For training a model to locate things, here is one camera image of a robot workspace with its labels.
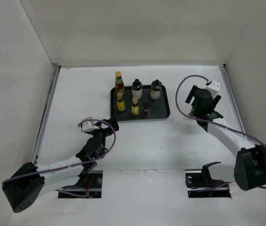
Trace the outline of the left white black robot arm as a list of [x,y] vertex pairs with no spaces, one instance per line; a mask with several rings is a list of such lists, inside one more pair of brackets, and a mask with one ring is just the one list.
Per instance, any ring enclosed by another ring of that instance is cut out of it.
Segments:
[[106,148],[106,138],[115,137],[119,125],[115,116],[103,120],[89,117],[83,119],[78,127],[91,137],[76,155],[46,165],[27,162],[12,177],[2,182],[2,191],[14,213],[26,210],[49,192],[70,195],[68,189],[87,185],[88,173],[97,166],[98,160],[111,151]]

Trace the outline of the tall red chili sauce bottle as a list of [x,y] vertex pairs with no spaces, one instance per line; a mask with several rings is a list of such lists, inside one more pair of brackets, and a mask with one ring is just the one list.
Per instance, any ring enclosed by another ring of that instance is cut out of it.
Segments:
[[116,93],[122,93],[123,96],[125,95],[125,90],[124,90],[124,82],[122,79],[122,73],[120,71],[115,72],[115,89]]

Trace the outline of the small yellow label sauce bottle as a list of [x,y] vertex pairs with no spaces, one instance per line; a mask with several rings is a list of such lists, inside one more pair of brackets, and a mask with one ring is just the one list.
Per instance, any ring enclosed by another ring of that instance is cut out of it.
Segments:
[[134,117],[139,115],[139,100],[137,97],[132,98],[131,114]]

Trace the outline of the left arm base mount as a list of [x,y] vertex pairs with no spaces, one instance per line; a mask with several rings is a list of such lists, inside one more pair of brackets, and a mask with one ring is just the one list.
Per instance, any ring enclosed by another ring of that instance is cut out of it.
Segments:
[[103,171],[90,171],[73,185],[59,192],[59,199],[99,199],[102,197]]

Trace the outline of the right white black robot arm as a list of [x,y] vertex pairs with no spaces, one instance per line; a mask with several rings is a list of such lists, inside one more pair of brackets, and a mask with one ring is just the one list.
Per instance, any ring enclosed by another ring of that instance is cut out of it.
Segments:
[[235,157],[233,176],[237,185],[244,191],[266,185],[266,148],[230,130],[223,116],[214,110],[220,99],[220,95],[213,97],[208,89],[194,85],[185,102],[192,105],[198,125]]

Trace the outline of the small brown spice jar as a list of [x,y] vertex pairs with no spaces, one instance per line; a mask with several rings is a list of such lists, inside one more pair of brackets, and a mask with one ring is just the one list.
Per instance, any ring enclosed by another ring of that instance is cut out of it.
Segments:
[[148,102],[145,102],[144,104],[143,104],[143,116],[144,117],[149,117],[149,115],[150,115],[150,103],[148,103]]

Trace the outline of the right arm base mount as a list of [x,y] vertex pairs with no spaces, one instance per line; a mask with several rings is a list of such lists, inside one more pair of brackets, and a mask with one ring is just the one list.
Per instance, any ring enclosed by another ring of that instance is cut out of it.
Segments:
[[211,177],[209,167],[215,164],[220,162],[205,164],[201,169],[185,170],[189,198],[231,198],[230,182]]

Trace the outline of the white jar black knob lid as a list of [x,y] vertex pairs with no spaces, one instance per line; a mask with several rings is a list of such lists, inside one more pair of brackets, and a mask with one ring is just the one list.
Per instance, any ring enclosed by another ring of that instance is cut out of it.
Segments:
[[132,97],[141,99],[142,97],[142,83],[139,79],[135,79],[132,83]]

